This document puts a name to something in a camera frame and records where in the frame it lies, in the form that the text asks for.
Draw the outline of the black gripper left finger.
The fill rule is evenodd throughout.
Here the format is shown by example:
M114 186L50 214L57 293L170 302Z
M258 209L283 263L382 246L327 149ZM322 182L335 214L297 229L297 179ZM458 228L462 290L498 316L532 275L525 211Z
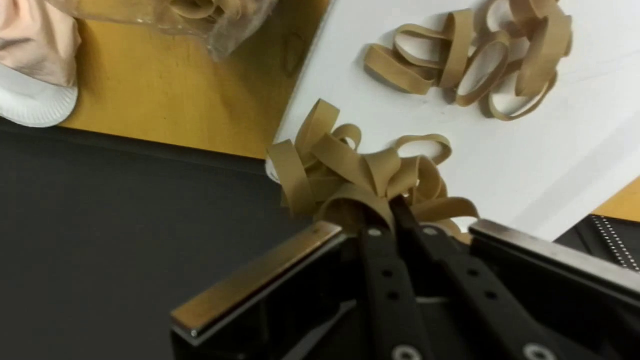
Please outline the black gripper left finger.
M364 228L357 256L373 360L427 360L425 326L394 235L375 226Z

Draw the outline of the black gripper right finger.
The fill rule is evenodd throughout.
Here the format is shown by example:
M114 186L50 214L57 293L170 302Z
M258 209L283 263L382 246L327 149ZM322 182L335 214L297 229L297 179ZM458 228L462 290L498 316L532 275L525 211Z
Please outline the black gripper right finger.
M502 360L598 360L566 336L544 327L498 275L452 235L419 226L401 196L390 202L397 246L419 293L452 299L469 316L476 336Z

